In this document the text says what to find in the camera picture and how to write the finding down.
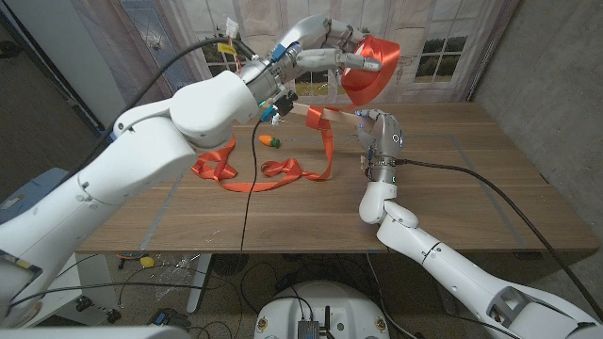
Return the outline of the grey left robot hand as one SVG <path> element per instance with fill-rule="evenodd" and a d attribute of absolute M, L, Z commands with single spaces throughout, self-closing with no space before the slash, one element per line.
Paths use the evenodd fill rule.
<path fill-rule="evenodd" d="M 349 24 L 313 15 L 294 24 L 265 57 L 247 62 L 239 77 L 259 104 L 278 100 L 285 84 L 310 72 L 345 69 L 376 73 L 384 63 L 361 56 L 367 36 Z"/>

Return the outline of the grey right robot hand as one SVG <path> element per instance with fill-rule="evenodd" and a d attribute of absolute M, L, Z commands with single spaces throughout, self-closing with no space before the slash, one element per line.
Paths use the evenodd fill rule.
<path fill-rule="evenodd" d="M 396 159 L 403 145 L 399 122 L 392 114 L 378 108 L 358 110 L 356 115 L 364 119 L 356 132 L 367 152 L 366 177 L 372 182 L 394 184 Z"/>

